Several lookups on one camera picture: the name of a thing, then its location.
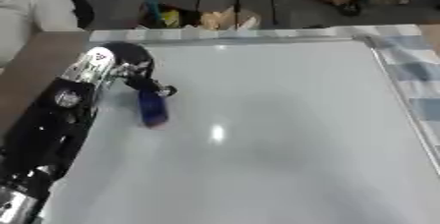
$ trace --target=yellow object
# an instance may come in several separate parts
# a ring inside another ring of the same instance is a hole
[[[162,21],[168,28],[178,28],[181,24],[180,19],[180,14],[176,10],[162,13]]]

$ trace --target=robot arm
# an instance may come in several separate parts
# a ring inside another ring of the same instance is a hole
[[[135,89],[172,95],[151,78],[154,60],[138,45],[116,42],[85,53],[27,109],[4,137],[0,157],[0,224],[31,224],[68,172],[99,101],[118,78]]]

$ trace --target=blue object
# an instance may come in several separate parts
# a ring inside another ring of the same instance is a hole
[[[143,123],[148,127],[155,127],[168,121],[168,110],[165,98],[150,90],[141,90],[138,93],[140,114]]]
[[[146,8],[148,12],[153,15],[156,21],[162,20],[162,15],[160,14],[159,3],[157,1],[145,1]]]

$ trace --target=white table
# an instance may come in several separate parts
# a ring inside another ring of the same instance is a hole
[[[180,89],[170,121],[144,127],[116,84],[43,223],[438,223],[440,181],[365,44],[208,44],[148,46]]]

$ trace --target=clutter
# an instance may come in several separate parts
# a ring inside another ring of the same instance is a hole
[[[197,12],[158,4],[153,1],[145,2],[140,8],[137,28],[204,28],[223,30],[235,28],[257,29],[260,24],[258,14],[242,9],[238,15],[231,7],[224,12]]]
[[[238,27],[247,29],[257,29],[260,24],[258,14],[246,9],[242,9],[238,14]],[[223,13],[203,13],[201,16],[201,26],[210,30],[224,30],[233,28],[236,25],[236,14],[234,8],[231,7]]]

